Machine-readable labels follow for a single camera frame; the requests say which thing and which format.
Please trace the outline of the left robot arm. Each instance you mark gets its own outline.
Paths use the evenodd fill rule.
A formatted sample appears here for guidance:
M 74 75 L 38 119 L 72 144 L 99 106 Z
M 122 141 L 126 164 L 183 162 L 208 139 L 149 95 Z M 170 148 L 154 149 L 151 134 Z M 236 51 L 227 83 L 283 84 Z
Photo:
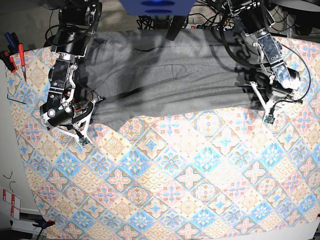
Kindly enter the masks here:
M 284 46 L 268 30 L 276 22 L 269 11 L 268 2 L 265 0 L 219 0 L 217 7 L 222 14 L 218 30 L 229 56 L 244 67 L 261 69 L 267 76 L 265 86 L 267 101 L 262 97 L 256 81 L 248 81 L 246 84 L 252 87 L 265 111 L 263 121 L 273 124 L 277 104 L 302 104 L 304 98 L 293 95 L 301 87 L 300 75 L 296 70 L 286 66 L 282 57 Z M 257 64 L 241 60 L 231 51 L 225 37 L 225 27 L 229 21 L 239 23 L 247 37 L 256 37 L 252 45 L 259 54 Z

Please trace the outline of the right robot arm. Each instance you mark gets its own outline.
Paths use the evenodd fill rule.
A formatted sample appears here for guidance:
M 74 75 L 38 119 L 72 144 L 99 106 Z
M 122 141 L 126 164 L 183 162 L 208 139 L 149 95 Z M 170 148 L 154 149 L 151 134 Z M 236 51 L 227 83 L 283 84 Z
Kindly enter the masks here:
M 47 130 L 56 129 L 82 146 L 91 143 L 88 128 L 102 97 L 76 96 L 79 60 L 86 56 L 94 40 L 101 13 L 102 3 L 98 0 L 67 0 L 59 8 L 56 35 L 46 40 L 58 57 L 49 71 L 46 103 L 39 108 L 41 121 Z

